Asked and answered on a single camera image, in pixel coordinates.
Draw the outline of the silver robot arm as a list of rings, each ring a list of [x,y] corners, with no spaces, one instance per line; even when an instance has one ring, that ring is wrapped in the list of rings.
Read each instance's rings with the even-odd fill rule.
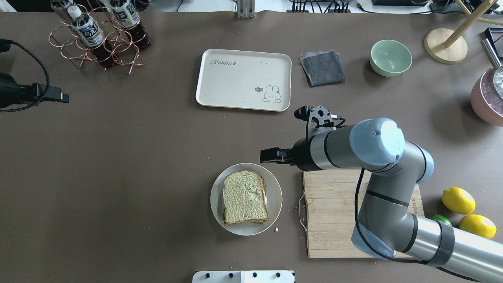
[[[399,262],[393,253],[413,256],[406,260],[466,280],[502,282],[502,245],[448,224],[408,212],[414,186],[432,174],[431,154],[406,141],[397,123],[389,118],[363,120],[354,125],[334,125],[338,116],[307,125],[307,136],[290,149],[261,150],[261,163],[290,164],[302,171],[360,168],[371,173],[361,206],[355,206],[354,244],[382,259]]]

